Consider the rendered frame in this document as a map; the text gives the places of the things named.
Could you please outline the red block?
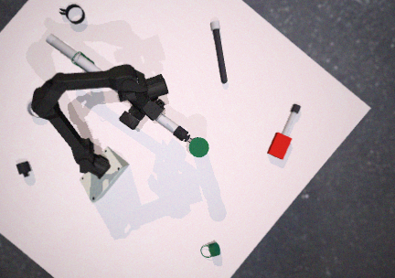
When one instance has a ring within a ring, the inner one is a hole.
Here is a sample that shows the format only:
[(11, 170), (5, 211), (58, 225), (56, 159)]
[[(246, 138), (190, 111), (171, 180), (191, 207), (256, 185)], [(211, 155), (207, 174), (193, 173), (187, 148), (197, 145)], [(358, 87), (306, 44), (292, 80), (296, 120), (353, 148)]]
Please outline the red block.
[(272, 139), (272, 143), (271, 143), (271, 145), (270, 145), (270, 147), (268, 149), (267, 154), (270, 154), (270, 155), (273, 155), (273, 156), (278, 157), (280, 159), (283, 159), (283, 157), (284, 157), (284, 155), (286, 153), (286, 150), (287, 150), (287, 148), (288, 148), (288, 146), (289, 146), (289, 144), (290, 144), (290, 142), (292, 140), (292, 138), (290, 138), (290, 137), (288, 137), (286, 135), (287, 135), (287, 133), (288, 133), (288, 131), (290, 129), (290, 126), (291, 126), (291, 124), (293, 122), (293, 119), (294, 119), (295, 115), (298, 112), (300, 112), (301, 107), (302, 106), (300, 106), (300, 105), (293, 104), (293, 107), (291, 109), (290, 117), (289, 117), (289, 119), (287, 121), (287, 124), (285, 125), (285, 127), (283, 129), (283, 133), (282, 134), (275, 133), (275, 136)]

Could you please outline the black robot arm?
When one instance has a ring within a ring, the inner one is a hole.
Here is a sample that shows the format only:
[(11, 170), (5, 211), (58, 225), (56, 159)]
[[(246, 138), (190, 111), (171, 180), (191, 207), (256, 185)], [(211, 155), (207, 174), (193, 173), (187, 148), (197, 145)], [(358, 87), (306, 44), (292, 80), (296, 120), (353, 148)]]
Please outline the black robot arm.
[(59, 99), (65, 91), (102, 88), (118, 91), (120, 102), (129, 101), (132, 105), (143, 104), (147, 95), (150, 99), (142, 110), (139, 108), (139, 112), (152, 121), (165, 109), (162, 100), (153, 101), (153, 98), (169, 93), (162, 74), (145, 79), (142, 72), (125, 64), (106, 71), (55, 73), (52, 78), (35, 88), (31, 104), (32, 111), (51, 122), (70, 146), (76, 163), (80, 165), (80, 172), (90, 172), (99, 179), (111, 168), (111, 164), (103, 155), (94, 154), (90, 138), (80, 137), (60, 109)]

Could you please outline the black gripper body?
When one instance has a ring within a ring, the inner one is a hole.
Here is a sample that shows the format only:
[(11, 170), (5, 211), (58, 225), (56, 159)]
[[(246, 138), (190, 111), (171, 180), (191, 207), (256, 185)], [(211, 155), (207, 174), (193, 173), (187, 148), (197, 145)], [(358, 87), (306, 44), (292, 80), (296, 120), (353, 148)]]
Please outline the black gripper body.
[(139, 112), (139, 108), (142, 110), (142, 108), (147, 104), (147, 101), (149, 99), (150, 98), (146, 95), (144, 103), (141, 105), (134, 105), (131, 114), (127, 111), (124, 111), (119, 118), (120, 122), (124, 123), (126, 126), (134, 130), (140, 122), (138, 119), (142, 117), (142, 114)]

